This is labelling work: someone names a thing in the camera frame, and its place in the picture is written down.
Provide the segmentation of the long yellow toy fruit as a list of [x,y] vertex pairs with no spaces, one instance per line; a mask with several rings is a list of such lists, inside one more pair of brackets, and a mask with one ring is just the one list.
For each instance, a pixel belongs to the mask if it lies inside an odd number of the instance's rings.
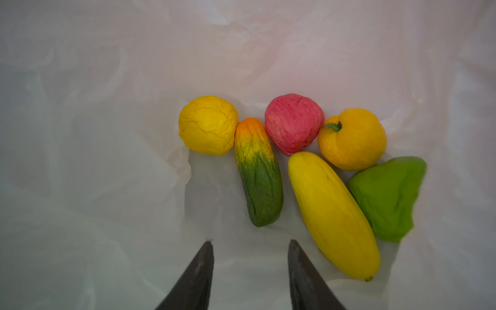
[[291,155],[288,174],[305,225],[319,249],[346,275],[372,280],[381,266],[377,241],[341,178],[311,152]]

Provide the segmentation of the white plastic bag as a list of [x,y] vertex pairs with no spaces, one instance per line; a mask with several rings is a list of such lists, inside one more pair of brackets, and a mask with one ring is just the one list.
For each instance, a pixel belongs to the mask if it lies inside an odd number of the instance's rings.
[[[247,215],[233,153],[178,116],[218,96],[361,107],[428,171],[370,282],[319,251],[289,180]],[[290,309],[296,239],[348,309],[495,308],[494,1],[2,1],[1,308],[154,309],[206,240],[211,309]]]

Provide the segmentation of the red toy apple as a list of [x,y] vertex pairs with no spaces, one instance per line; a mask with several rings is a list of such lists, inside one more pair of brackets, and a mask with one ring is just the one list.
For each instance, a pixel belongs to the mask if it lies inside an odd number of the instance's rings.
[[276,147],[286,156],[303,151],[324,125],[322,108],[312,99],[286,94],[271,101],[265,111],[265,128]]

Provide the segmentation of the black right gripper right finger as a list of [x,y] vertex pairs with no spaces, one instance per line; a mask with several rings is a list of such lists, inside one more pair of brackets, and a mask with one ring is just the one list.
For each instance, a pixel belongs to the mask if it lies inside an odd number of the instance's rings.
[[295,310],[346,310],[296,240],[288,248],[289,289]]

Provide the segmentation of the yellow orange toy fruit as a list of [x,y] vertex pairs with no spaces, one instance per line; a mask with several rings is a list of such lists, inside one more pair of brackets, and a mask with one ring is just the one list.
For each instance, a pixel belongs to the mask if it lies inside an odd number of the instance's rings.
[[361,171],[382,157],[387,135],[371,111],[348,108],[325,122],[319,132],[318,146],[323,157],[339,169]]

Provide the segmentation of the orange green toy mango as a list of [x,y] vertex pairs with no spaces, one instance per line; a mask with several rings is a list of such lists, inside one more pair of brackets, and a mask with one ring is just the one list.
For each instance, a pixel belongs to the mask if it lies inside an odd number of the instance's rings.
[[279,164],[260,120],[247,118],[237,125],[235,158],[251,223],[256,227],[272,224],[282,211],[284,190]]

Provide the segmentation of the round yellow toy lemon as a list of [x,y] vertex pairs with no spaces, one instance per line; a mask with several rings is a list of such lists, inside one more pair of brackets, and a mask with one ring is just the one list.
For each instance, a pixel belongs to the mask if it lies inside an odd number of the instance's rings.
[[179,136],[192,151],[223,156],[234,146],[238,120],[233,104],[219,97],[202,96],[179,114]]

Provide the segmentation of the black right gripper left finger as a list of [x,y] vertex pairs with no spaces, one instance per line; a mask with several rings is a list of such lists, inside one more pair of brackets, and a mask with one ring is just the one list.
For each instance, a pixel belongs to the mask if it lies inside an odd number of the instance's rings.
[[213,244],[206,241],[156,310],[207,310],[213,269]]

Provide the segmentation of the green toy pepper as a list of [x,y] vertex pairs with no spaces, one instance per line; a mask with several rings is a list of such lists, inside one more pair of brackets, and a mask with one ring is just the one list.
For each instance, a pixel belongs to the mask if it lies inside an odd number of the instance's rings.
[[360,171],[350,179],[350,192],[377,238],[399,243],[412,230],[412,210],[426,171],[427,163],[422,158],[403,156]]

